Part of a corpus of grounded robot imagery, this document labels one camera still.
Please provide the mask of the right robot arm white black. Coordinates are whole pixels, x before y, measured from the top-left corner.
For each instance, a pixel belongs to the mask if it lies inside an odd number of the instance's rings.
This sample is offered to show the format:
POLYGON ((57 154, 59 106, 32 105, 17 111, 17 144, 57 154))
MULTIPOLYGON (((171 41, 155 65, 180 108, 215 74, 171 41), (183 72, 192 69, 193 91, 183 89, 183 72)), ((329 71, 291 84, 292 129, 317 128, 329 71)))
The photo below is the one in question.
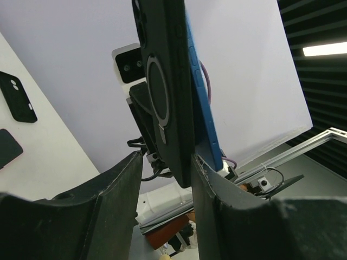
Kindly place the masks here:
MULTIPOLYGON (((171 169, 159 156, 150 114, 150 98, 146 82, 129 88, 127 103, 141 133, 138 140, 129 141, 129 146, 138 146, 146 151, 147 161, 154 172, 161 170, 156 179, 170 178, 171 169)), ((192 189, 181 188, 177 181, 139 195, 137 222, 143 228, 165 222, 192 210, 192 189)))

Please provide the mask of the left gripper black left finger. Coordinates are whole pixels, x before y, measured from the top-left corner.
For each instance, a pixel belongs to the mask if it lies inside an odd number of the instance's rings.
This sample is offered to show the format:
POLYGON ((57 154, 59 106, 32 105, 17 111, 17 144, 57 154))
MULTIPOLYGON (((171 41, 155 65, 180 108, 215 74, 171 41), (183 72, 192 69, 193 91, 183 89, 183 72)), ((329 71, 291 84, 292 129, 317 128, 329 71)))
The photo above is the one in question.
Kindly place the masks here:
POLYGON ((128 259, 143 170, 139 151, 51 200, 1 194, 1 259, 128 259))

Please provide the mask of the blue phone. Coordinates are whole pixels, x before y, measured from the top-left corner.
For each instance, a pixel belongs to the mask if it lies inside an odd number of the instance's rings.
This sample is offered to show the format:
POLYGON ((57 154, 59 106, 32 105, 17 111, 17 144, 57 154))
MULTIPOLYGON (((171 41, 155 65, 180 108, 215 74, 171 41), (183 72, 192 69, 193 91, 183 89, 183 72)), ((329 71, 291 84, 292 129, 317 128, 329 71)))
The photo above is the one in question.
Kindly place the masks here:
POLYGON ((218 172, 223 168, 222 153, 208 100, 208 93, 204 85, 202 67, 198 59, 192 29, 188 18, 186 19, 186 25, 188 58, 192 84, 195 149, 196 153, 205 161, 205 163, 215 172, 218 172))

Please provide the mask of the black ring phone case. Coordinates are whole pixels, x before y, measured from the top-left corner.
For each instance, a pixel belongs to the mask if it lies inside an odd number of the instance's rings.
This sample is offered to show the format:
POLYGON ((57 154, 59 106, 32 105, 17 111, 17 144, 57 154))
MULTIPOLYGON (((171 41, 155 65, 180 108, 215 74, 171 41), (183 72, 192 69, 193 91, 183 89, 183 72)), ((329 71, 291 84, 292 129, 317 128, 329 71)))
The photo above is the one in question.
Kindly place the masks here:
POLYGON ((195 151, 184 1, 132 1, 159 157, 182 188, 195 151))

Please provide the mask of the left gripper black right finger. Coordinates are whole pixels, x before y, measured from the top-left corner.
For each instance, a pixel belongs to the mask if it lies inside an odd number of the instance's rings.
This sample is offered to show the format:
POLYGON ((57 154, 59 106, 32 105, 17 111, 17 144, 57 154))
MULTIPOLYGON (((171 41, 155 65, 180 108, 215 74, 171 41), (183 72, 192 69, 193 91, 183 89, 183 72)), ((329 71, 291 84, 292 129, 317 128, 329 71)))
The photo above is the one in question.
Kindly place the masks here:
POLYGON ((200 259, 346 259, 346 198, 263 200, 191 157, 200 259))

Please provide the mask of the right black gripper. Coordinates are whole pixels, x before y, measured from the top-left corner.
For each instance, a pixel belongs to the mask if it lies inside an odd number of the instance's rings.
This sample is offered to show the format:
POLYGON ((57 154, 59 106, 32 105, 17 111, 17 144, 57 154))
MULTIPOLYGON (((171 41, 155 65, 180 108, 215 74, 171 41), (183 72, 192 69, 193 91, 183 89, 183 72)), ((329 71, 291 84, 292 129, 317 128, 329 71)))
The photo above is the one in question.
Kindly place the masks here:
POLYGON ((174 172, 174 95, 167 84, 139 83, 130 88, 127 103, 142 135, 142 141, 129 142, 143 153, 153 172, 174 172))

